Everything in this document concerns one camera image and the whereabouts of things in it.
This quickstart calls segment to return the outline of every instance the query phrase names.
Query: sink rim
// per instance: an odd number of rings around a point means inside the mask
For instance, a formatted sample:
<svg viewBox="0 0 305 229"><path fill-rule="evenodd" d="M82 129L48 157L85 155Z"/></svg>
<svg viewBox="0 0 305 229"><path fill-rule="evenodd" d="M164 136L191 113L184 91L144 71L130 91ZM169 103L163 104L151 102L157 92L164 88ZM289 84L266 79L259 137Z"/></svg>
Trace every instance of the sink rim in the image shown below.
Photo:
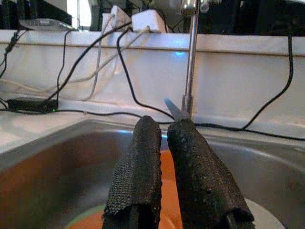
<svg viewBox="0 0 305 229"><path fill-rule="evenodd" d="M167 126L161 126L162 130L162 138L167 138ZM92 134L92 133L106 133L110 130L116 131L130 131L132 132L134 129L134 124L123 124L117 122L109 122L104 120L97 120L97 119L86 119L82 120L78 123L74 123L70 126L67 126L63 129L54 131L52 133L47 134L46 136L39 137L35 140L29 141L25 144L20 146L16 146L10 150L4 151L0 154L0 173L10 167L15 166L16 164L22 162L23 160L59 143L62 143L66 140L73 139L75 137L85 135L85 134ZM203 134L203 130L205 128L198 128L198 131ZM274 145L279 147L290 148L292 151L300 152L298 155L294 154L291 156L285 155L285 160L283 162L292 160L293 162L289 163L290 165L297 167L303 173L305 173L305 146L295 146L294 144L288 145L286 143L278 143L278 142L265 142L253 139L244 139L232 136L230 131L226 131L228 134L226 136L219 136L215 134L205 133L204 137L207 139L208 142L217 142L218 144L225 144L225 145L235 145L239 147L243 145L247 148L252 148L255 150L254 145L257 144L264 144L264 145Z"/></svg>

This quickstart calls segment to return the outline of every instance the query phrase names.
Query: metal faucet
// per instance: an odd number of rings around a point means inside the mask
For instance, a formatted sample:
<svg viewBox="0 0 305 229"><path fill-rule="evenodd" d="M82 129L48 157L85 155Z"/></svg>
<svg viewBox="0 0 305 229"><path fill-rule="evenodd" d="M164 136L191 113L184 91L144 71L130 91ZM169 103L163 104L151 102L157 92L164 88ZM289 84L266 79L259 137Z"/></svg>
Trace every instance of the metal faucet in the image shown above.
<svg viewBox="0 0 305 229"><path fill-rule="evenodd" d="M192 87L193 87L193 76L194 76L194 67L195 67L199 11L201 11L202 13L207 13L207 11L209 10L209 5L212 3L220 4L221 0L182 0L182 5L181 5L182 15L192 17L185 93L182 99L182 108L181 108L181 110L183 112L187 112L190 117L192 117L192 109L193 109Z"/></svg>

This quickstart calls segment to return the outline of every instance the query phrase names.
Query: black textured gripper pad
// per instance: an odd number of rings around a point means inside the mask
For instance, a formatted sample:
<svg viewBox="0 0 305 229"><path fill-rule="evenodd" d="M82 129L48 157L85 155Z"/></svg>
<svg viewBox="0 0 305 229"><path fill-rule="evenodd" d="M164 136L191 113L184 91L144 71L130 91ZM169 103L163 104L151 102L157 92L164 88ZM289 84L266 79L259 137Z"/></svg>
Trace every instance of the black textured gripper pad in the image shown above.
<svg viewBox="0 0 305 229"><path fill-rule="evenodd" d="M128 229L136 207L139 229L158 229L161 211L161 130L149 116L135 126L133 138L113 171L103 229Z"/></svg>
<svg viewBox="0 0 305 229"><path fill-rule="evenodd" d="M234 214L239 228L253 229L253 215L231 172L210 148L190 120L168 128L183 229L228 228Z"/></svg>

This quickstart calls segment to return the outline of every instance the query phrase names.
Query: stainless steel sink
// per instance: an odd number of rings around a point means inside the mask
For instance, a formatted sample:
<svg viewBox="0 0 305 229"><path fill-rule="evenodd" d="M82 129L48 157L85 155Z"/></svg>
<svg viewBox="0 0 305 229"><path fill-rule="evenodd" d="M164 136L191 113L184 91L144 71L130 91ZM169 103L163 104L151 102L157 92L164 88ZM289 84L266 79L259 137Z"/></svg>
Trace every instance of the stainless steel sink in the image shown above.
<svg viewBox="0 0 305 229"><path fill-rule="evenodd" d="M104 204L112 169L132 130L88 120L0 155L0 228L58 229ZM304 228L305 147L206 138L247 199L285 227Z"/></svg>

